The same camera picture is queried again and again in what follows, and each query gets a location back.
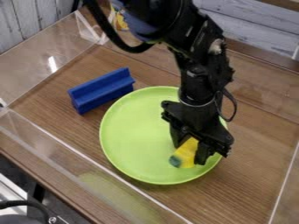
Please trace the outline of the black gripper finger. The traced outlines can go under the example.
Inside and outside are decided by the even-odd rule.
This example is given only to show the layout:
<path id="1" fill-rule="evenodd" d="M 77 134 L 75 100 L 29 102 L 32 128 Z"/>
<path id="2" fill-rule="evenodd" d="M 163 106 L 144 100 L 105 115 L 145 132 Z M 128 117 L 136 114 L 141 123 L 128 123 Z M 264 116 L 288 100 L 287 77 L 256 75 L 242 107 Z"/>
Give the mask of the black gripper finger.
<path id="1" fill-rule="evenodd" d="M 214 144 L 211 141 L 200 141 L 195 153 L 195 164 L 206 165 L 208 158 L 215 154 Z"/>
<path id="2" fill-rule="evenodd" d="M 188 128 L 187 127 L 178 128 L 174 125 L 171 125 L 170 131 L 174 147 L 179 148 L 191 137 Z"/>

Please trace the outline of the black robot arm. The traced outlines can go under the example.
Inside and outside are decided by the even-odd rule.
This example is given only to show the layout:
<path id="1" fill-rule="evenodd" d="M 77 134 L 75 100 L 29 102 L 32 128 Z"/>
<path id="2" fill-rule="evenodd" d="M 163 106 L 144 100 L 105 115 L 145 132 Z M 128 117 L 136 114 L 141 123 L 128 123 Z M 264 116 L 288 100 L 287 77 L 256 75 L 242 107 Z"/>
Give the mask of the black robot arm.
<path id="1" fill-rule="evenodd" d="M 117 35 L 97 0 L 83 0 L 112 43 L 128 53 L 143 53 L 156 44 L 167 45 L 182 74 L 179 100 L 161 102 L 161 118 L 170 123 L 172 144 L 182 147 L 196 139 L 191 161 L 204 165 L 214 154 L 226 157 L 234 136 L 222 124 L 232 120 L 222 112 L 234 68 L 227 56 L 223 30 L 200 12 L 192 0 L 109 0 L 123 11 L 128 29 L 141 41 L 131 46 Z"/>

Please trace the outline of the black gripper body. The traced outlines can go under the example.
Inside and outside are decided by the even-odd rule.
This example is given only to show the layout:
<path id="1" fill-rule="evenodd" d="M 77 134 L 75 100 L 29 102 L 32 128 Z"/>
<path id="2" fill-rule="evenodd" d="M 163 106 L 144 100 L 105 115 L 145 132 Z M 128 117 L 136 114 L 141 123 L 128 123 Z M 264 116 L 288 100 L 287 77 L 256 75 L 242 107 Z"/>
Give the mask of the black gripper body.
<path id="1" fill-rule="evenodd" d="M 215 152 L 224 158 L 230 155 L 235 139 L 212 106 L 195 108 L 180 102 L 163 101 L 161 108 L 161 118 L 170 123 L 170 127 L 187 127 L 191 137 L 199 141 L 211 141 Z"/>

